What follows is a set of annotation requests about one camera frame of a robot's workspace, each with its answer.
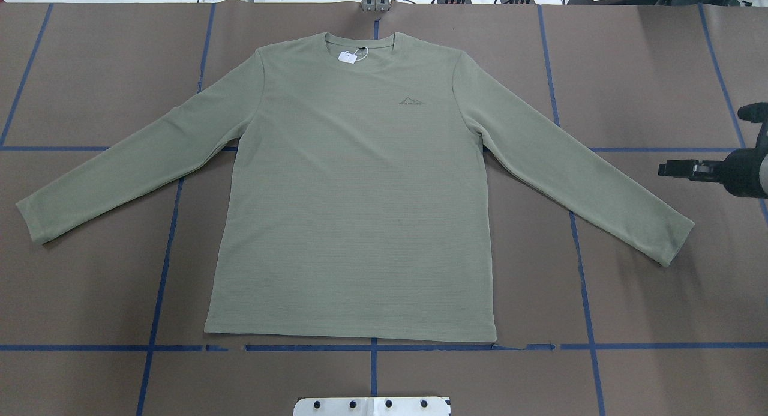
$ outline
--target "mountain logo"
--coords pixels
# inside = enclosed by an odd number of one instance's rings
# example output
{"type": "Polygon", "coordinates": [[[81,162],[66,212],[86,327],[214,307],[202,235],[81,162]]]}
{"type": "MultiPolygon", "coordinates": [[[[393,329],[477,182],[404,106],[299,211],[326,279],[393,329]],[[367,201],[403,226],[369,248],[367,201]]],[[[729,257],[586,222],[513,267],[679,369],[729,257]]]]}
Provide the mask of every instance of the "mountain logo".
{"type": "Polygon", "coordinates": [[[400,101],[400,105],[421,105],[421,104],[424,104],[424,103],[412,98],[406,98],[406,99],[403,99],[403,101],[400,101]]]}

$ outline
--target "shirt hem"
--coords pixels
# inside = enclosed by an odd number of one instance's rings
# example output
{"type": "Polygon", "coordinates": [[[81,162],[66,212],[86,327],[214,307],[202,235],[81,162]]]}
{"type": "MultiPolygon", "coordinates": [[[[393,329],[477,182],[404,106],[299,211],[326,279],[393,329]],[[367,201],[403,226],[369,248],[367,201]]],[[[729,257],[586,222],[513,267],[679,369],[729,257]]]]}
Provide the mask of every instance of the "shirt hem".
{"type": "Polygon", "coordinates": [[[496,329],[488,331],[455,327],[461,335],[425,328],[325,328],[315,325],[255,325],[245,323],[206,323],[206,332],[221,334],[278,334],[321,337],[378,337],[378,339],[436,340],[437,342],[496,342],[496,329]]]}

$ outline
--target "long-sleeve shirt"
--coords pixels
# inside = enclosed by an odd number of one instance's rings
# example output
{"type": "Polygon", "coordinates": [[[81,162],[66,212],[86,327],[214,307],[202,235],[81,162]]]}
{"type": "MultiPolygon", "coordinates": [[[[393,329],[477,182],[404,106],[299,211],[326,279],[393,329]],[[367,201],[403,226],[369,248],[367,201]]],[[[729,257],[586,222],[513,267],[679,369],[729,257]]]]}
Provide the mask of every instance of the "long-sleeve shirt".
{"type": "Polygon", "coordinates": [[[209,332],[496,340],[483,146],[661,265],[694,225],[466,52],[400,32],[259,47],[17,207],[44,243],[233,139],[209,332]]]}

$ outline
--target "sleeve cuff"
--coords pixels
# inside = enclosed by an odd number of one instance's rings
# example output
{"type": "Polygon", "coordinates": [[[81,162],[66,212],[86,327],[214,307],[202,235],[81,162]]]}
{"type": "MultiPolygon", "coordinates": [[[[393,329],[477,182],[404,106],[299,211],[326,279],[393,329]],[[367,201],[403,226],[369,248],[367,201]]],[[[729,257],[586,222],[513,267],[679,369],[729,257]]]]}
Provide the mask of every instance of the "sleeve cuff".
{"type": "Polygon", "coordinates": [[[658,259],[659,263],[661,263],[664,268],[669,267],[669,265],[672,263],[672,260],[677,257],[677,253],[680,252],[680,249],[682,249],[685,241],[688,240],[688,235],[691,233],[691,229],[694,227],[694,225],[694,222],[690,219],[685,219],[684,224],[680,225],[677,235],[675,235],[676,237],[674,239],[674,244],[671,246],[672,249],[670,249],[670,251],[667,252],[663,258],[658,259]]]}
{"type": "Polygon", "coordinates": [[[16,203],[16,208],[19,209],[20,213],[22,213],[22,217],[24,217],[24,221],[27,222],[29,235],[31,236],[33,242],[36,244],[44,244],[50,240],[43,232],[43,228],[38,221],[37,214],[32,208],[29,197],[21,200],[21,202],[16,203]]]}

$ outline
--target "shirt sleeve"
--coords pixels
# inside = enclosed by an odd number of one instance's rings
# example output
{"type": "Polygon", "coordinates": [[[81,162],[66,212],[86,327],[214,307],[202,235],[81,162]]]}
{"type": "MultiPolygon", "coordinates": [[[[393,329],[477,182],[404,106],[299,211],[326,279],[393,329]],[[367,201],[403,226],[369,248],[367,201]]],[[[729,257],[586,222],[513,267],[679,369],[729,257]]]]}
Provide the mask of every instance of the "shirt sleeve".
{"type": "Polygon", "coordinates": [[[455,66],[453,93],[464,123],[508,172],[669,266],[694,222],[530,107],[466,52],[455,66]]]}
{"type": "Polygon", "coordinates": [[[200,168],[241,137],[263,94],[256,50],[246,61],[167,114],[20,200],[33,241],[71,228],[200,168]]]}

